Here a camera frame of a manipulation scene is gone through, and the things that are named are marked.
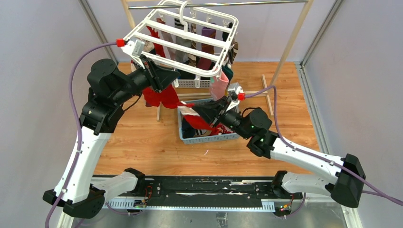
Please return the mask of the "red snowman sock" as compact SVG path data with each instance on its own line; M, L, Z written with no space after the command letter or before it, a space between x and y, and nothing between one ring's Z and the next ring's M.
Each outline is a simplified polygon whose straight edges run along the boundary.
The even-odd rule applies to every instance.
M144 96L145 106L146 107L159 107L160 100L159 100L159 94L158 93L156 93L151 88L147 87L146 89L144 89L142 91L142 94Z

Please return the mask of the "white clip sock hanger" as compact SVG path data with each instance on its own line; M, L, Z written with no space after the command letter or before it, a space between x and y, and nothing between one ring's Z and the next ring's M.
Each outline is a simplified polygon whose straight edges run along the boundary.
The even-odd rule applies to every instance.
M180 50L185 53L191 53L201 59L208 59L214 62L215 65L213 69L203 70L201 68L186 65L183 62L150 54L146 51L142 52L143 55L152 59L155 63L194 74L196 81L200 81L202 77L220 75L221 67L227 62L226 56L232 49L232 42L237 34L239 20L235 16L204 7L198 7L193 5L189 0L163 0L156 6L150 6L150 9L151 12L148 13L148 15L123 38L124 41L127 42L130 39L133 40L134 38L137 38L143 42L148 41L175 51ZM184 25L184 31L174 27L174 19L180 20L180 23ZM220 41L208 36L193 34L190 32L191 23L195 23L196 25L214 31L227 33L228 37L225 41ZM173 41L155 38L142 32L146 27L154 28L172 36L180 36L184 39L194 40L196 41L196 44L200 43L214 48L220 48L221 52L219 54L209 54L197 49L177 45Z

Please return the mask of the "red santa sock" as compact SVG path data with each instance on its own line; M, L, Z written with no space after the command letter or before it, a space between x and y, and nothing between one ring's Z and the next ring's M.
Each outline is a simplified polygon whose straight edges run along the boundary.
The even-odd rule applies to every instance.
M177 104L180 102L172 85L169 85L165 90L158 94L158 100L165 108L168 109L177 108Z

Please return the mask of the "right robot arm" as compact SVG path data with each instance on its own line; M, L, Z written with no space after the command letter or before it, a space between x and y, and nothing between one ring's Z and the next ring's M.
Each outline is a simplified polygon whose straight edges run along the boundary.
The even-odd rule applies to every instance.
M195 104L192 109L206 123L222 124L248 140L247 148L256 156L288 162L311 172L278 171L271 185L276 197L313 193L328 196L349 208L359 206L366 176L356 156L333 156L298 145L271 131L272 121L261 108L253 107L248 114L243 114L229 106L227 98L222 97L218 101Z

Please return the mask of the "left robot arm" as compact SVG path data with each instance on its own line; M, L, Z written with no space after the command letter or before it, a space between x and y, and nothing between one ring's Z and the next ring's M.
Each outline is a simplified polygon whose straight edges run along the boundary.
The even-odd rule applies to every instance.
M135 196L145 192L145 175L133 168L98 184L91 181L99 157L124 115L123 104L147 88L155 92L167 89L180 75L146 56L140 61L143 67L130 74L121 72L107 58L91 66L88 101L78 116L74 150L57 186L43 195L45 202L61 207L71 217L91 219L113 198L127 192Z

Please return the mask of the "red white cuff sock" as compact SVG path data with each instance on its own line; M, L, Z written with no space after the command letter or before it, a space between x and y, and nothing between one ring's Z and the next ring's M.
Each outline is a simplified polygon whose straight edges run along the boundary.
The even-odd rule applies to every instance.
M206 123L193 109L195 103L187 103L185 101L180 101L177 104L177 109L180 111L185 120L190 124L190 126L196 130L209 130L215 131L216 128L211 127Z

